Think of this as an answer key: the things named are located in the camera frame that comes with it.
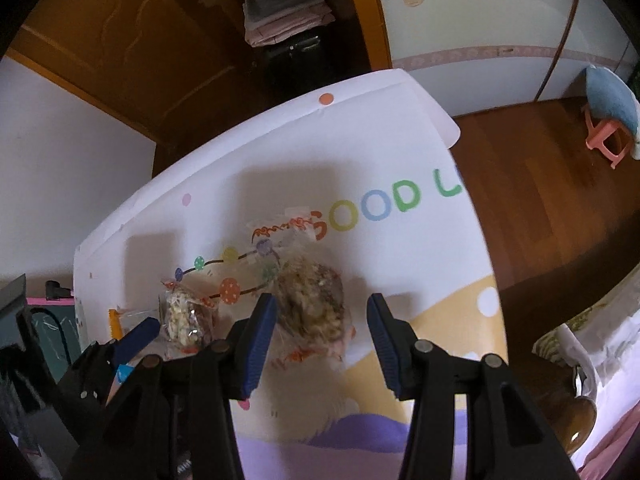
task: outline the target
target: orange dot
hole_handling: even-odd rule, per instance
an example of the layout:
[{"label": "orange dot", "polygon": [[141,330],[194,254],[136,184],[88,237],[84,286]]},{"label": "orange dot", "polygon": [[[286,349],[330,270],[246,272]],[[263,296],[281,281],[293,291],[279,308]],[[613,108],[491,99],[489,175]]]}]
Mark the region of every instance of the orange dot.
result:
[{"label": "orange dot", "polygon": [[240,297],[240,285],[233,278],[225,278],[220,283],[220,299],[226,304],[234,304]]},{"label": "orange dot", "polygon": [[334,95],[329,93],[322,94],[318,99],[318,101],[320,101],[321,105],[324,105],[324,106],[330,105],[331,103],[334,102]]}]

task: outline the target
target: bed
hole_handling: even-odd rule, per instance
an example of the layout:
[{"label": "bed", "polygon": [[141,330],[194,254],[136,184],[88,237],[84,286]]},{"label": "bed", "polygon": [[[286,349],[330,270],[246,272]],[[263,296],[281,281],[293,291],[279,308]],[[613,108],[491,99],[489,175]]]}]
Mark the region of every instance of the bed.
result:
[{"label": "bed", "polygon": [[[542,336],[533,347],[534,354],[563,368],[565,385],[570,371],[576,367],[584,371],[576,394],[590,399],[597,415],[571,459],[585,480],[617,474],[611,465],[618,457],[621,464],[625,461],[625,446],[627,455],[638,452],[640,437],[634,439],[634,433],[640,420],[639,330],[640,264],[600,301]],[[569,402],[573,399],[565,400],[564,406]]]}]

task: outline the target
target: colorful letter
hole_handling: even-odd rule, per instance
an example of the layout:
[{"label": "colorful letter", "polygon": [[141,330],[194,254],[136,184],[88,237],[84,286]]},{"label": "colorful letter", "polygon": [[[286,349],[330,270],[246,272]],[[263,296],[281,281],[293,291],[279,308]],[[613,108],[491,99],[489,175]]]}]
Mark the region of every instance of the colorful letter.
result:
[{"label": "colorful letter", "polygon": [[[322,218],[322,213],[319,211],[312,211],[311,216]],[[319,242],[326,236],[326,222],[314,222],[314,229],[316,230],[316,240]]]},{"label": "colorful letter", "polygon": [[[405,202],[402,200],[398,189],[401,187],[409,187],[414,192],[414,197],[410,202]],[[394,190],[394,200],[396,201],[396,205],[401,212],[409,211],[409,209],[413,209],[420,203],[420,188],[416,186],[415,182],[411,180],[398,180],[398,182],[393,185]]]},{"label": "colorful letter", "polygon": [[462,186],[460,186],[460,184],[456,184],[451,189],[444,189],[442,181],[440,180],[440,170],[437,168],[433,170],[433,180],[436,183],[438,193],[442,196],[456,196],[457,194],[462,193]]},{"label": "colorful letter", "polygon": [[[345,206],[351,213],[351,221],[345,225],[338,224],[338,222],[336,222],[334,218],[335,211],[341,205]],[[356,205],[351,200],[338,200],[338,202],[335,202],[331,206],[331,209],[329,209],[329,224],[331,224],[331,227],[333,227],[336,231],[348,231],[356,227],[357,223],[358,223],[358,209],[356,208]]]},{"label": "colorful letter", "polygon": [[[378,195],[382,199],[382,202],[385,203],[385,210],[379,215],[372,215],[369,211],[369,207],[367,206],[367,200],[369,200],[369,197],[374,195]],[[360,201],[360,209],[362,209],[364,218],[366,218],[367,220],[371,220],[372,222],[378,222],[380,220],[384,220],[391,214],[391,199],[389,198],[389,195],[384,191],[380,189],[372,189],[371,191],[365,193],[362,197],[362,200]]]}]

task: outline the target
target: wooden floor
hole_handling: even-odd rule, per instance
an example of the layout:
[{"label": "wooden floor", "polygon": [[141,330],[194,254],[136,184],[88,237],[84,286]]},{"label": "wooden floor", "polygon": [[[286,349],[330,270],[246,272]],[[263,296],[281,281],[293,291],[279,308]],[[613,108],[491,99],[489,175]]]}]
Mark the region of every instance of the wooden floor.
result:
[{"label": "wooden floor", "polygon": [[451,149],[500,290],[512,365],[640,262],[640,161],[585,146],[583,99],[456,120]]}]

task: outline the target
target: blue gripper pad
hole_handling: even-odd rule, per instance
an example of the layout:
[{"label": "blue gripper pad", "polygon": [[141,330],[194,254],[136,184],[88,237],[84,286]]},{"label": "blue gripper pad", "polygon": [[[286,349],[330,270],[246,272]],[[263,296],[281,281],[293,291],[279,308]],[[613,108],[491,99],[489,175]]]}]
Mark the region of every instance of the blue gripper pad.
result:
[{"label": "blue gripper pad", "polygon": [[114,370],[119,365],[124,365],[131,361],[140,351],[151,343],[160,333],[160,322],[147,317],[136,325],[131,332],[127,333],[120,341],[114,344],[111,366]]},{"label": "blue gripper pad", "polygon": [[243,399],[248,399],[258,387],[277,318],[276,299],[271,294],[261,294],[236,347],[236,369],[240,372]]},{"label": "blue gripper pad", "polygon": [[382,294],[369,297],[367,324],[386,387],[400,399],[406,386],[404,381],[412,369],[411,345],[416,340],[415,334],[407,323],[394,319]]}]

